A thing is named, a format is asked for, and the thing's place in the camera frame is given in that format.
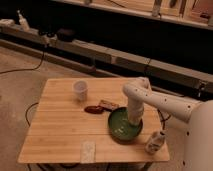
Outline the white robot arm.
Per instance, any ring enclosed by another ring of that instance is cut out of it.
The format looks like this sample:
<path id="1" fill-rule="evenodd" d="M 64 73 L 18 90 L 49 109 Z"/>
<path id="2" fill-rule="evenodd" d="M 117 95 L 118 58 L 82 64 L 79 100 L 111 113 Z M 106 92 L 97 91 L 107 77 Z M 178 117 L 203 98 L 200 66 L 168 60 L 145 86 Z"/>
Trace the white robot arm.
<path id="1" fill-rule="evenodd" d="M 182 171 L 213 171 L 213 100 L 199 101 L 152 91 L 147 78 L 138 77 L 123 85 L 128 120 L 138 125 L 144 104 L 170 113 L 188 124 Z"/>

